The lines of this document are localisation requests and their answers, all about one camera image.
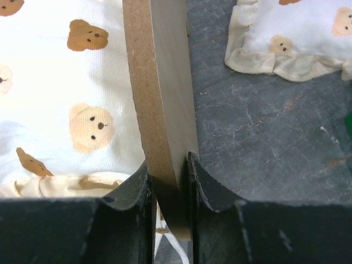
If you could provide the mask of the bear print cream quilt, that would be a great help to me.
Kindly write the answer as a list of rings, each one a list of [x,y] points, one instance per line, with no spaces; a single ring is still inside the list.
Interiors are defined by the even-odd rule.
[[[1,1],[1,198],[101,197],[144,159],[122,1]]]

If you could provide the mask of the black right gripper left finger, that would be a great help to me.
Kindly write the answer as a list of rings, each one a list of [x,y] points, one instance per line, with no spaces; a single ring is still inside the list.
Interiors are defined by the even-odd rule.
[[[147,166],[102,198],[1,200],[1,263],[152,263]]]

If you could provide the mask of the wooden pet bed frame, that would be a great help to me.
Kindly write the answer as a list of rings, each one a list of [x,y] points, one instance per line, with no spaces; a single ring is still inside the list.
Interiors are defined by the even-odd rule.
[[[142,148],[171,232],[189,240],[187,155],[198,151],[185,1],[124,1]]]

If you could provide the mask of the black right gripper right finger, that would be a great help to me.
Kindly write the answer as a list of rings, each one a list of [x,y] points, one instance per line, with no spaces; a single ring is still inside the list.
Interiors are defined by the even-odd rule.
[[[188,154],[193,263],[351,263],[351,204],[249,201]]]

